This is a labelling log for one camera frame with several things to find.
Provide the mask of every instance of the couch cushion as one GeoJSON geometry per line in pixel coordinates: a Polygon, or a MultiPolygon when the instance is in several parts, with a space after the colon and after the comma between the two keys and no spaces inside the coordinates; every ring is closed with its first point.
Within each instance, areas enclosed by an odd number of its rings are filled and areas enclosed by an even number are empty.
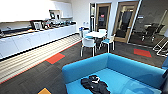
{"type": "Polygon", "coordinates": [[[109,54],[107,67],[157,89],[164,81],[165,70],[114,54],[109,54]]]}
{"type": "Polygon", "coordinates": [[[65,83],[73,82],[77,79],[95,73],[107,67],[108,54],[101,54],[95,57],[77,61],[62,68],[65,83]]]}
{"type": "MultiPolygon", "coordinates": [[[[97,75],[101,81],[104,81],[111,94],[160,94],[161,91],[149,85],[120,74],[111,69],[103,69],[90,75],[97,75]]],[[[90,90],[85,89],[80,81],[66,84],[68,94],[92,94],[90,90]]]]}

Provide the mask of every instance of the couch armrest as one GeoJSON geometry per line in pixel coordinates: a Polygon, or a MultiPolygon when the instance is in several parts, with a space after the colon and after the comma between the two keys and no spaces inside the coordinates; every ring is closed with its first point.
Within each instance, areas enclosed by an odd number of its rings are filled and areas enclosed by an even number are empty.
{"type": "Polygon", "coordinates": [[[107,67],[108,54],[77,61],[62,68],[65,84],[85,77],[107,67]]]}
{"type": "Polygon", "coordinates": [[[166,79],[165,82],[164,82],[161,94],[168,94],[168,79],[166,79]]]}
{"type": "Polygon", "coordinates": [[[109,55],[107,67],[157,89],[164,81],[165,70],[114,54],[109,55]]]}

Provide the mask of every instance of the white chair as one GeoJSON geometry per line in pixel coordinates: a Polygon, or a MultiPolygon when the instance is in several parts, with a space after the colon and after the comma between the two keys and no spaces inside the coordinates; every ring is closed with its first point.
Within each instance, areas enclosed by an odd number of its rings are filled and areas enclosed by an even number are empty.
{"type": "Polygon", "coordinates": [[[82,57],[83,47],[93,47],[93,56],[94,56],[94,50],[96,52],[96,43],[94,43],[94,39],[82,38],[81,57],[82,57]]]}
{"type": "Polygon", "coordinates": [[[166,30],[166,32],[164,33],[164,37],[155,45],[155,47],[153,48],[154,51],[157,51],[156,55],[159,55],[159,56],[164,56],[164,57],[167,57],[168,55],[168,49],[167,50],[163,50],[164,47],[167,45],[168,43],[168,29],[166,30]]]}
{"type": "Polygon", "coordinates": [[[106,33],[107,30],[106,30],[106,29],[99,29],[99,32],[101,32],[101,33],[106,33]]]}
{"type": "Polygon", "coordinates": [[[113,43],[113,50],[114,50],[114,37],[115,37],[115,35],[116,34],[111,36],[109,39],[105,39],[105,40],[101,41],[100,46],[99,46],[99,50],[100,50],[100,47],[101,47],[102,43],[105,43],[105,44],[108,45],[108,53],[110,51],[110,43],[113,43]]]}
{"type": "Polygon", "coordinates": [[[83,30],[83,38],[88,38],[88,39],[93,38],[91,36],[86,36],[86,34],[88,34],[88,33],[89,33],[89,30],[83,30]]]}
{"type": "Polygon", "coordinates": [[[104,33],[107,33],[107,30],[106,30],[106,29],[99,29],[99,32],[104,34],[104,33]]]}

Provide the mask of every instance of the white table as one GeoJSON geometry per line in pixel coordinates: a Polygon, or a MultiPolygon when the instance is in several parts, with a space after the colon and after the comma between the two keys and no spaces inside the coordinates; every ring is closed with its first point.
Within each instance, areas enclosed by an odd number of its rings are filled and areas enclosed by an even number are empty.
{"type": "Polygon", "coordinates": [[[86,36],[92,36],[92,37],[97,37],[97,38],[102,38],[105,35],[106,33],[94,32],[94,31],[86,34],[86,36]]]}

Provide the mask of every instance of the doorway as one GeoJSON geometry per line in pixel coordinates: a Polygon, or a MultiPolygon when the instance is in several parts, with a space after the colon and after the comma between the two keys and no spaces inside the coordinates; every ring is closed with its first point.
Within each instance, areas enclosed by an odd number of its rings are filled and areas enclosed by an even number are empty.
{"type": "Polygon", "coordinates": [[[108,28],[111,3],[97,4],[96,31],[108,28]]]}
{"type": "Polygon", "coordinates": [[[119,2],[113,29],[116,34],[115,41],[127,42],[138,1],[119,2]]]}

